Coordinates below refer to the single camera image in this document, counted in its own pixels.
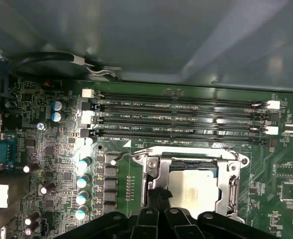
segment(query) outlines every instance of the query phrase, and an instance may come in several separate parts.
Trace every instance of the motherboard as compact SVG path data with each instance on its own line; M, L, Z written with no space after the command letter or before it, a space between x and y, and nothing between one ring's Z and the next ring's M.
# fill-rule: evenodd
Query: motherboard
M16 238L51 239L108 212L138 213L146 180L139 159L154 158L149 148L179 170L195 163L176 159L206 151L243 157L244 167L231 166L240 172L233 212L293 239L292 93L51 79L13 79L9 90L5 117L14 126L0 133L0 171L30 177ZM201 177L184 180L200 185ZM169 189L178 194L177 181ZM203 194L185 197L204 202Z

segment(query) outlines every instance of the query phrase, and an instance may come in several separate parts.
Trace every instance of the capacitor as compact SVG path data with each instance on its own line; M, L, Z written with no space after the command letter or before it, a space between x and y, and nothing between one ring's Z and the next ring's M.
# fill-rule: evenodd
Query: capacitor
M92 163L92 159L90 157L85 157L78 162L78 170L84 171L90 164Z
M38 220L33 221L25 230L24 234L26 236L30 236L33 234L33 232L37 229L37 227L40 225Z
M40 189L40 192L44 195L47 192L51 192L52 190L54 190L56 188L56 184L54 182L50 182L48 184L46 184L45 186L43 186Z
M17 103L16 102L13 102L13 101L7 101L6 103L5 103L5 107L7 108L7 109L16 109L17 108Z
M61 123L65 120L66 116L63 112L54 112L52 115L51 115L51 120L54 121L54 122L58 122L58 123Z
M61 101L54 101L51 104L51 107L54 111L64 111L66 108L66 104Z
M37 220L40 217L40 213L35 211L29 217L25 219L25 224L29 226L33 221Z
M90 182L90 177L86 174L82 175L77 180L77 187L78 188L85 188L87 184Z
M76 203L78 205L83 205L89 199L89 194L86 191L81 191L76 197Z
M88 213L88 207L85 205L81 205L76 211L75 217L78 220L83 220L86 217L87 213Z
M31 173L31 172L37 171L39 168L40 168L39 163L33 162L29 165L24 166L23 171L25 173Z

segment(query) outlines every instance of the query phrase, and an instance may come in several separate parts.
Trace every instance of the chip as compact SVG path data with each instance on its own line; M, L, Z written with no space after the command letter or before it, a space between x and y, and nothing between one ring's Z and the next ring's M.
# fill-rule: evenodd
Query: chip
M174 91L174 96L182 96L183 95L183 91L182 90L175 90Z
M63 180L72 180L72 173L63 173Z
M27 138L25 140L26 147L35 147L36 141L33 138Z
M104 162L104 156L97 156L96 161L97 162Z
M279 143L278 139L272 138L269 140L269 147L276 147Z
M74 129L76 127L76 123L74 121L68 121L67 122L67 128Z
M95 209L102 209L103 205L101 203L96 203L95 204Z
M69 138L68 139L68 143L75 143L76 142L76 139L75 138Z
M96 193L95 193L95 196L96 196L97 198L101 198L101 197L103 197L103 192L96 192Z
M54 155L54 151L53 147L45 147L45 155Z
M32 94L24 94L23 101L32 101Z
M77 99L76 98L71 98L68 100L68 106L74 107L77 106Z
M104 169L103 168L97 168L97 173L104 173Z
M293 201L293 183L284 183L281 188L282 201Z
M172 94L173 94L173 90L172 89L165 89L164 90L164 95L171 96Z
M96 180L95 181L95 184L96 185L103 185L103 180Z
M116 177L117 176L117 168L115 168L115 167L105 167L104 175L106 177Z
M116 181L114 180L105 180L104 188L106 189L116 189Z
M52 200L46 200L45 206L46 206L46 208L53 208L53 201Z
M104 193L104 201L116 201L116 193Z
M118 158L118 154L106 154L105 155L105 163L110 164L112 160Z
M279 113L271 113L270 119L272 122L278 122L279 121Z
M74 228L76 228L76 226L66 226L66 232L69 232L73 230Z
M116 210L116 205L103 205L103 212L104 213L111 213Z

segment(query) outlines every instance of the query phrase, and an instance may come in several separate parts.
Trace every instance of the dimm slot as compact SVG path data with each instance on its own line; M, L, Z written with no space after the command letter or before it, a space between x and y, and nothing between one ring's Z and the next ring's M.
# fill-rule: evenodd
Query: dimm slot
M129 130L112 130L112 129L101 129L99 130L99 136L104 136L106 134L109 135L121 135L121 136L138 136L141 138L144 138L145 136L151 137L151 138L166 138L166 139L202 139L202 140L215 140L215 142L219 141L233 141L233 142L251 142L252 138L255 138L255 140L259 140L257 137L244 137L244 136L224 136L224 135L215 135L215 134L201 134L200 136L192 135L192 134L178 134L178 133L166 133L161 132L161 134L156 134L154 132L148 132L148 131L139 131L139 132L131 132Z
M167 123L158 123L158 124L147 124L147 123L131 123L129 121L123 120L118 122L118 120L104 120L101 125L118 125L118 126L130 126L130 127L153 127L153 128L174 128L180 127L180 129L211 129L211 130L220 130L220 131L251 131L251 128L261 130L261 127L258 125L248 125L248 126L237 126L229 124L208 124L208 123L172 123L171 125Z
M205 104L211 106L223 106L223 107L241 107L251 108L253 102L240 102L240 101L225 101L225 100L213 100L213 99L197 99L197 98L173 98L173 97L156 97L156 96L141 96L141 95L121 95L105 93L104 99L106 100L126 100L135 101L139 99L146 102L160 102L171 103L173 100L183 104Z

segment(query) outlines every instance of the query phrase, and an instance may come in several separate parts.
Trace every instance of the light blue capacitor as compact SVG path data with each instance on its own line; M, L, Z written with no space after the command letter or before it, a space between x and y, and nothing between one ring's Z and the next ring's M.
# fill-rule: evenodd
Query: light blue capacitor
M51 115L51 120L53 122L58 122L58 123L61 123L65 120L65 114L62 113L62 112L54 112L52 115Z
M64 111L66 108L66 104L61 101L54 101L51 104L51 107L54 111Z

